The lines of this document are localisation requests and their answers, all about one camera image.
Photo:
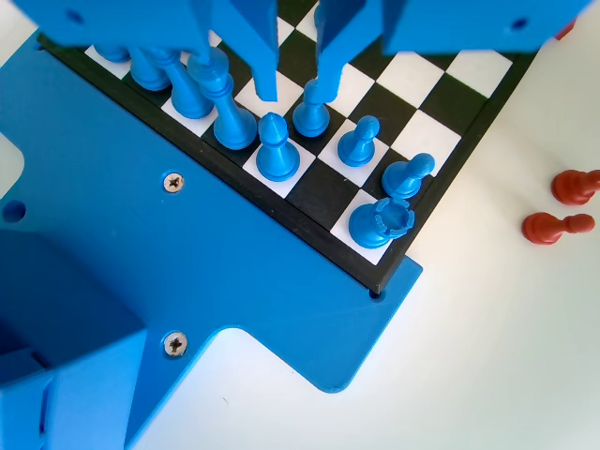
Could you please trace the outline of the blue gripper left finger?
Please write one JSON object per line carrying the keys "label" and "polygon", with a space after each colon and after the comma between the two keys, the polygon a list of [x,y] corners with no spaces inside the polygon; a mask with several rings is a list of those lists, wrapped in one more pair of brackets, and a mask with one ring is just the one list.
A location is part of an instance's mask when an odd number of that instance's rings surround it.
{"label": "blue gripper left finger", "polygon": [[257,96],[276,101],[278,2],[217,0],[211,15],[212,29],[249,65]]}

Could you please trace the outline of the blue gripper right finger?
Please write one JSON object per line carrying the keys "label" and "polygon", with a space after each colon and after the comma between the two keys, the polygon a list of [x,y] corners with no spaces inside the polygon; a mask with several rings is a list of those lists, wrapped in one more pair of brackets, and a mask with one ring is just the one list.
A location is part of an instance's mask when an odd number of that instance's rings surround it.
{"label": "blue gripper right finger", "polygon": [[338,95],[342,69],[368,47],[383,30],[383,2],[320,1],[317,26],[318,102]]}

